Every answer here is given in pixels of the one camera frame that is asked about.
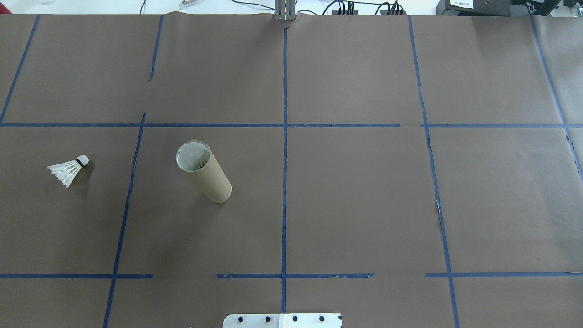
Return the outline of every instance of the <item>cardboard tube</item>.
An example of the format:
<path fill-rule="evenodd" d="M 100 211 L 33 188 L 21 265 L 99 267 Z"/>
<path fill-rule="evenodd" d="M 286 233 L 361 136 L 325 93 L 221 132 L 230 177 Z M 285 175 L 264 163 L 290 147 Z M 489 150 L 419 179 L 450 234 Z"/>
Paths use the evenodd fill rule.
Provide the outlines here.
<path fill-rule="evenodd" d="M 224 175 L 210 147 L 204 142 L 185 142 L 176 152 L 176 164 L 210 201 L 222 203 L 231 197 L 233 186 Z"/>

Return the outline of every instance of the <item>black cable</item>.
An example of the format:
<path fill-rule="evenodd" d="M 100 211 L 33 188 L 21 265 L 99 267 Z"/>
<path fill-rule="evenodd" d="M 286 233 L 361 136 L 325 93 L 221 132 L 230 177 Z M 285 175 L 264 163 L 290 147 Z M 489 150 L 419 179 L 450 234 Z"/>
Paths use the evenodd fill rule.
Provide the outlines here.
<path fill-rule="evenodd" d="M 378 14 L 378 11 L 381 10 L 381 7 L 385 5 L 387 6 L 387 11 L 391 9 L 391 4 L 389 4 L 388 2 L 383 2 L 378 6 L 377 11 L 374 12 L 374 15 L 376 16 Z"/>
<path fill-rule="evenodd" d="M 308 9 L 302 9 L 302 10 L 300 10 L 300 11 L 297 11 L 297 12 L 311 12 L 311 13 L 313 13 L 314 15 L 318 16 L 318 14 L 317 14 L 317 13 L 315 13 L 315 12 L 313 12 L 313 11 L 309 11 Z"/>
<path fill-rule="evenodd" d="M 330 2 L 330 4 L 326 7 L 326 9 L 324 9 L 324 12 L 322 12 L 322 15 L 326 15 L 326 11 L 335 3 L 338 2 L 338 15 L 340 15 L 340 5 L 342 5 L 342 7 L 344 8 L 344 2 L 340 1 L 340 0 L 334 0 L 332 2 Z"/>
<path fill-rule="evenodd" d="M 271 7 L 264 6 L 264 5 L 260 5 L 260 4 L 254 4 L 254 3 L 252 3 L 252 2 L 241 2 L 241 1 L 237 1 L 237 0 L 231 0 L 231 1 L 233 1 L 233 2 L 235 2 L 235 3 L 237 3 L 237 4 L 242 4 L 242 5 L 254 5 L 254 6 L 260 6 L 260 7 L 263 7 L 263 8 L 265 8 L 265 9 L 272 10 L 272 11 L 274 11 L 274 10 L 275 10 L 275 8 L 271 8 Z"/>
<path fill-rule="evenodd" d="M 394 15 L 396 13 L 397 10 L 399 8 L 399 1 L 395 0 L 395 3 L 393 4 L 393 8 L 391 9 L 391 15 Z"/>

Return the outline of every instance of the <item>shuttlecock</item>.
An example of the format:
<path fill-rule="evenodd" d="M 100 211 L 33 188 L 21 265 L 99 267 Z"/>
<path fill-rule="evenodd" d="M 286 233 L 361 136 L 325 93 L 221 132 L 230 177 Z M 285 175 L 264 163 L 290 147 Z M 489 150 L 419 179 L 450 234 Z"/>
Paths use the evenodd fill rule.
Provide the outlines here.
<path fill-rule="evenodd" d="M 67 188 L 73 182 L 73 179 L 79 173 L 82 167 L 89 163 L 89 158 L 85 155 L 81 155 L 74 160 L 70 160 L 69 162 L 65 162 L 62 164 L 47 166 L 47 169 L 51 170 L 51 173 L 54 174 L 59 181 L 63 182 Z"/>

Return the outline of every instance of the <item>blue tape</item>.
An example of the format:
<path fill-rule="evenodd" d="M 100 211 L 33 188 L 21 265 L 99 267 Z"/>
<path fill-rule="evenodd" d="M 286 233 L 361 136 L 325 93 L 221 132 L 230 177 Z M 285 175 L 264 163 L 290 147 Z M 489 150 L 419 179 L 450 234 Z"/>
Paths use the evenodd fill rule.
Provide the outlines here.
<path fill-rule="evenodd" d="M 400 124 L 289 124 L 290 128 L 400 128 Z"/>
<path fill-rule="evenodd" d="M 465 272 L 465 273 L 426 273 L 426 278 L 512 278 L 512 277 L 581 277 L 578 272 Z"/>
<path fill-rule="evenodd" d="M 139 127 L 136 123 L 1 123 L 0 127 Z"/>
<path fill-rule="evenodd" d="M 162 33 L 162 22 L 164 21 L 164 15 L 160 15 L 160 22 L 158 23 L 158 35 L 156 36 L 156 45 L 154 46 L 154 56 L 152 56 L 152 70 L 150 71 L 150 79 L 154 77 L 154 68 L 156 67 L 156 57 L 158 56 L 158 45 L 160 44 L 160 34 Z"/>
<path fill-rule="evenodd" d="M 0 279 L 111 279 L 111 274 L 2 273 Z M 119 274 L 118 279 L 153 279 L 153 274 Z"/>
<path fill-rule="evenodd" d="M 283 124 L 240 124 L 240 123 L 148 123 L 147 128 L 196 127 L 196 128 L 283 128 Z"/>
<path fill-rule="evenodd" d="M 283 207 L 282 207 L 282 313 L 286 313 L 287 271 L 287 27 L 283 30 Z"/>
<path fill-rule="evenodd" d="M 368 279 L 374 273 L 286 273 L 286 279 Z M 281 279 L 279 273 L 229 273 L 218 274 L 217 279 Z"/>
<path fill-rule="evenodd" d="M 425 129 L 425 139 L 427 141 L 427 151 L 429 152 L 429 162 L 431 166 L 431 176 L 433 178 L 433 189 L 436 195 L 436 203 L 437 203 L 437 212 L 439 216 L 439 221 L 441 224 L 441 242 L 443 245 L 443 254 L 445 257 L 445 267 L 447 269 L 448 274 L 451 274 L 451 264 L 449 262 L 449 250 L 447 247 L 447 236 L 445 235 L 445 223 L 443 220 L 443 213 L 441 211 L 441 198 L 439 194 L 439 187 L 437 184 L 437 174 L 435 168 L 435 161 L 433 160 L 433 150 L 431 148 L 431 136 L 429 134 L 429 122 L 427 121 L 427 112 L 425 110 L 425 101 L 423 100 L 423 94 L 421 92 L 421 74 L 419 72 L 419 63 L 417 60 L 417 50 L 415 47 L 415 35 L 413 33 L 413 22 L 411 20 L 411 16 L 407 16 L 409 20 L 409 34 L 411 36 L 411 47 L 413 48 L 413 60 L 415 62 L 415 73 L 417 75 L 417 86 L 419 88 L 419 101 L 421 103 L 421 108 L 423 112 L 423 125 Z M 454 324 L 455 328 L 459 328 L 459 316 L 458 316 L 458 307 L 457 302 L 455 300 L 455 290 L 454 290 L 454 280 L 451 276 L 448 277 L 449 283 L 449 297 L 451 299 L 451 308 L 454 315 Z"/>
<path fill-rule="evenodd" d="M 138 123 L 0 123 L 1 127 L 140 127 Z M 279 123 L 147 123 L 147 128 L 283 128 Z M 400 124 L 288 124 L 289 128 L 399 128 Z"/>
<path fill-rule="evenodd" d="M 573 145 L 573 138 L 571 138 L 571 133 L 569 132 L 569 128 L 567 127 L 567 121 L 565 120 L 565 115 L 563 114 L 563 108 L 561 107 L 561 103 L 559 102 L 559 97 L 557 97 L 557 92 L 554 88 L 553 80 L 550 78 L 549 69 L 546 64 L 545 56 L 543 55 L 542 48 L 540 47 L 539 42 L 539 35 L 536 31 L 535 20 L 530 16 L 531 19 L 531 26 L 532 26 L 532 33 L 535 36 L 535 43 L 536 49 L 539 52 L 540 61 L 543 64 L 543 69 L 545 70 L 545 74 L 547 76 L 547 80 L 549 81 L 549 86 L 551 92 L 553 94 L 553 99 L 555 104 L 557 105 L 557 111 L 559 112 L 559 116 L 561 117 L 561 123 L 563 123 L 563 128 L 565 129 L 565 135 L 567 136 L 569 146 L 571 147 L 571 153 L 573 155 L 573 159 L 575 160 L 575 166 L 577 167 L 577 171 L 579 173 L 579 179 L 581 179 L 581 183 L 583 183 L 583 170 L 581 169 L 581 162 L 579 161 L 579 157 L 577 156 L 577 151 L 575 150 L 575 146 Z"/>
<path fill-rule="evenodd" d="M 4 116 L 6 115 L 6 110 L 8 109 L 8 104 L 10 103 L 10 99 L 12 98 L 12 92 L 14 92 L 14 88 L 16 86 L 16 81 L 18 81 L 18 76 L 20 75 L 20 70 L 22 69 L 22 65 L 24 64 L 24 59 L 26 58 L 26 54 L 29 52 L 30 43 L 33 41 L 34 32 L 38 26 L 38 20 L 40 19 L 40 15 L 37 15 L 36 19 L 34 20 L 33 29 L 30 31 L 29 40 L 26 43 L 26 47 L 24 48 L 24 52 L 22 53 L 22 57 L 20 58 L 20 63 L 18 63 L 18 68 L 16 69 L 16 73 L 14 74 L 14 79 L 12 80 L 12 85 L 10 85 L 10 90 L 8 91 L 8 95 L 6 96 L 6 101 L 4 102 L 4 107 L 2 108 L 2 114 L 0 114 L 0 123 L 4 121 Z"/>
<path fill-rule="evenodd" d="M 368 279 L 373 277 L 374 273 L 288 273 L 289 279 Z"/>
<path fill-rule="evenodd" d="M 120 229 L 120 238 L 117 242 L 117 252 L 115 253 L 115 262 L 113 265 L 113 273 L 111 275 L 111 285 L 110 285 L 110 293 L 109 297 L 107 298 L 107 307 L 106 307 L 106 314 L 105 318 L 103 319 L 103 328 L 107 328 L 109 324 L 109 315 L 111 313 L 111 304 L 113 302 L 113 295 L 115 291 L 115 281 L 117 279 L 117 270 L 120 266 L 120 257 L 121 257 L 121 248 L 124 243 L 124 235 L 125 235 L 125 225 L 128 220 L 128 211 L 129 211 L 129 201 L 132 198 L 132 190 L 134 188 L 134 177 L 136 172 L 136 163 L 138 161 L 138 154 L 140 152 L 140 145 L 142 143 L 142 134 L 144 131 L 144 122 L 146 121 L 146 113 L 142 116 L 142 121 L 140 122 L 140 131 L 138 132 L 138 141 L 136 143 L 136 151 L 134 153 L 134 163 L 132 164 L 132 173 L 129 178 L 129 186 L 128 186 L 128 195 L 125 198 L 125 208 L 124 208 L 124 218 L 121 221 L 121 229 Z"/>
<path fill-rule="evenodd" d="M 562 128 L 561 124 L 429 124 L 430 128 Z"/>

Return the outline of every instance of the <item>cable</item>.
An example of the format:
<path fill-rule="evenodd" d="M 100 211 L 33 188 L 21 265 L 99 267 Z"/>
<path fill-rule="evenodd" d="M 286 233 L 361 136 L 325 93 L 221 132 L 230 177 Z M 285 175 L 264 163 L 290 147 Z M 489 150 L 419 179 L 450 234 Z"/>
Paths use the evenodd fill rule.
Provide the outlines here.
<path fill-rule="evenodd" d="M 374 15 L 376 16 L 378 14 L 378 11 L 381 10 L 381 7 L 385 5 L 387 6 L 387 11 L 391 9 L 391 4 L 389 4 L 388 2 L 383 2 L 378 6 L 377 11 L 374 12 Z"/>
<path fill-rule="evenodd" d="M 274 10 L 275 10 L 275 8 L 271 8 L 271 7 L 264 6 L 264 5 L 260 5 L 260 4 L 254 4 L 254 3 L 252 3 L 252 2 L 241 2 L 241 1 L 237 1 L 237 0 L 231 0 L 231 1 L 233 1 L 233 2 L 235 2 L 235 3 L 237 3 L 237 4 L 242 4 L 242 5 L 254 5 L 254 6 L 260 6 L 260 7 L 263 7 L 263 8 L 265 8 L 265 9 L 272 10 L 272 11 L 274 11 Z"/>
<path fill-rule="evenodd" d="M 318 14 L 317 14 L 317 13 L 315 13 L 315 12 L 313 12 L 313 11 L 309 11 L 308 9 L 302 9 L 302 10 L 300 10 L 300 11 L 297 11 L 297 12 L 311 12 L 311 13 L 313 13 L 314 15 L 318 16 Z"/>
<path fill-rule="evenodd" d="M 338 15 L 340 15 L 340 4 L 342 4 L 342 10 L 344 11 L 346 9 L 346 7 L 344 7 L 344 2 L 340 1 L 340 0 L 334 0 L 332 2 L 330 2 L 330 4 L 326 7 L 326 9 L 324 9 L 324 12 L 322 12 L 322 15 L 326 15 L 326 11 L 335 3 L 338 2 Z"/>

